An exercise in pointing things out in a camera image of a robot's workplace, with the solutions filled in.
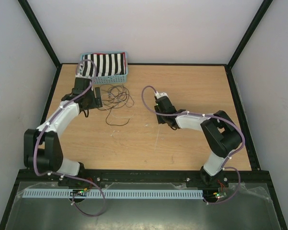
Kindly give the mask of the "white zip tie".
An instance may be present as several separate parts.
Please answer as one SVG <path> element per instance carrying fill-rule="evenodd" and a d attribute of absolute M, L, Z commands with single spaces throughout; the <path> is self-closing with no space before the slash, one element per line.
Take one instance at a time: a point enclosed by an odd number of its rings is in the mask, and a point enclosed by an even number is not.
<path fill-rule="evenodd" d="M 155 145 L 154 145 L 154 153 L 156 152 L 156 147 L 157 147 L 159 132 L 160 132 L 160 126 L 158 126 L 158 130 L 157 130 L 157 134 L 156 134 L 156 141 L 155 141 Z"/>

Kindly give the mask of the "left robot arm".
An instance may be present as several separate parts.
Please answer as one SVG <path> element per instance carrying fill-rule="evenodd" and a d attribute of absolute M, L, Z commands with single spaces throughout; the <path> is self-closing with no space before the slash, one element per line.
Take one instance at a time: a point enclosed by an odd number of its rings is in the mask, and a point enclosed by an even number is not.
<path fill-rule="evenodd" d="M 100 88 L 93 87 L 94 77 L 75 77 L 72 92 L 62 97 L 55 112 L 35 129 L 24 133 L 24 164 L 36 175 L 69 175 L 74 185 L 86 181 L 83 164 L 63 156 L 60 136 L 80 113 L 89 116 L 89 110 L 102 107 Z"/>

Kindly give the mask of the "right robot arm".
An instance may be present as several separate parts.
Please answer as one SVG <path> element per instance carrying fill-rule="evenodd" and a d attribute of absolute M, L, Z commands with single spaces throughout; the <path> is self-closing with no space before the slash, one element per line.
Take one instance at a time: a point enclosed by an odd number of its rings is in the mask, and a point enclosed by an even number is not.
<path fill-rule="evenodd" d="M 245 137 L 225 111 L 214 114 L 195 114 L 176 110 L 166 93 L 155 95 L 155 113 L 159 124 L 171 129 L 202 131 L 211 149 L 208 160 L 200 169 L 200 180 L 212 186 L 220 177 L 225 163 L 245 145 Z"/>

